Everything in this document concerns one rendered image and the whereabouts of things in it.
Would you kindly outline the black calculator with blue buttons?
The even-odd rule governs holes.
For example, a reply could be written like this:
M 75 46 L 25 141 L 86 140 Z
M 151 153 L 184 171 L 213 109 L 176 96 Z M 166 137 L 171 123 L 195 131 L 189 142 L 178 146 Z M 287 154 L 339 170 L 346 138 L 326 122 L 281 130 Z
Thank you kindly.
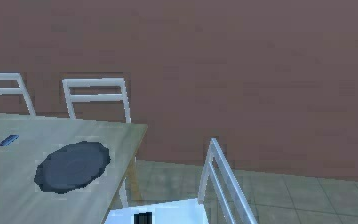
M 18 135 L 9 135 L 8 137 L 6 137 L 4 140 L 0 142 L 0 147 L 8 146 L 18 138 L 19 138 Z

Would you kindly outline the white slatted chair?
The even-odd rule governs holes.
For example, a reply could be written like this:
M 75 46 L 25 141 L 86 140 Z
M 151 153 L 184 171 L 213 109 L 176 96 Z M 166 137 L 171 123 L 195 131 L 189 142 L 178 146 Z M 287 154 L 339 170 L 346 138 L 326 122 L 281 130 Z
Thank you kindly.
M 153 224 L 209 224 L 204 206 L 208 180 L 212 182 L 227 224 L 238 224 L 228 205 L 213 161 L 216 161 L 218 165 L 242 223 L 258 224 L 216 138 L 210 139 L 196 198 L 111 210 L 104 224 L 134 224 L 134 215 L 145 212 L 153 214 Z
M 18 86 L 11 88 L 0 88 L 0 96 L 2 95 L 22 95 L 26 103 L 28 112 L 31 116 L 35 116 L 36 112 L 28 93 L 28 90 L 24 84 L 23 78 L 20 73 L 0 73 L 0 81 L 16 81 Z
M 127 88 L 124 78 L 100 78 L 100 79 L 63 79 L 63 91 L 65 95 L 68 115 L 71 119 L 76 118 L 73 104 L 89 102 L 116 102 L 121 101 L 124 107 L 125 121 L 131 122 L 131 113 Z M 89 88 L 89 87 L 119 87 L 119 93 L 105 94 L 72 94 L 71 88 Z

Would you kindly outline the dark grey round plate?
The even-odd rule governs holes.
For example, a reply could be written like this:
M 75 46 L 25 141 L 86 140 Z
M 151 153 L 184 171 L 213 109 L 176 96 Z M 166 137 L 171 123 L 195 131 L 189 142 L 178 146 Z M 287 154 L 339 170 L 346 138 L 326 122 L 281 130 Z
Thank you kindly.
M 34 182 L 42 192 L 65 194 L 89 185 L 110 162 L 109 149 L 99 142 L 69 144 L 50 153 L 37 166 Z

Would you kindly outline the pale wooden table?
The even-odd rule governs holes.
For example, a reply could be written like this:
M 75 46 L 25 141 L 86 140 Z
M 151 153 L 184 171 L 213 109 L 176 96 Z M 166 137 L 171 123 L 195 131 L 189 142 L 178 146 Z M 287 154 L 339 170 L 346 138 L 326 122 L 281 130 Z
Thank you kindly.
M 104 224 L 127 168 L 146 133 L 145 124 L 0 113 L 0 224 Z M 42 192 L 34 182 L 48 154 L 81 141 L 109 149 L 110 164 L 88 186 L 66 194 Z

